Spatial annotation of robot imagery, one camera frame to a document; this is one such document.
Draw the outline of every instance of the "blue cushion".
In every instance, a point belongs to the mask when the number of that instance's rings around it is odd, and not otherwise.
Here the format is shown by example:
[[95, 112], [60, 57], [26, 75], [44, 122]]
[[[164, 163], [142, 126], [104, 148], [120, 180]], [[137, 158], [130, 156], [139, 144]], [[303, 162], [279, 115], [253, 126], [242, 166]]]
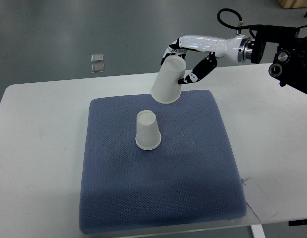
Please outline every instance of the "blue cushion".
[[[139, 111], [156, 114], [161, 144], [135, 142]], [[246, 214], [241, 179], [216, 102], [185, 91], [172, 104], [150, 94], [91, 101], [80, 199], [85, 234]]]

